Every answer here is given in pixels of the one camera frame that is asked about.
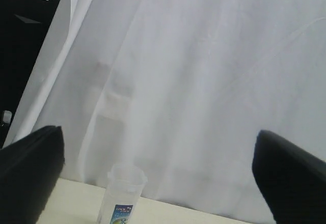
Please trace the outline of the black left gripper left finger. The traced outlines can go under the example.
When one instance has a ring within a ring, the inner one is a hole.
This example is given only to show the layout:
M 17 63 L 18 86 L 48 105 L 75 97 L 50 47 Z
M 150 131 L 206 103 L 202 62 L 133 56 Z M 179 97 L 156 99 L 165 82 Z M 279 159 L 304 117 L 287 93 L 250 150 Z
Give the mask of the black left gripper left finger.
M 60 126 L 45 126 L 1 149 L 1 223 L 36 223 L 65 164 Z

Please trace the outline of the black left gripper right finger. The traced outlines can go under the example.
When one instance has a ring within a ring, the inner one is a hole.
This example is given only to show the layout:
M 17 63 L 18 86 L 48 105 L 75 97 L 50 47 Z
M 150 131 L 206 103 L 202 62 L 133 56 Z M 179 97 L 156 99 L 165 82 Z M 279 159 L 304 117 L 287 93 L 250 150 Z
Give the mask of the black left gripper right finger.
M 324 161 L 261 130 L 252 172 L 276 223 L 325 223 Z

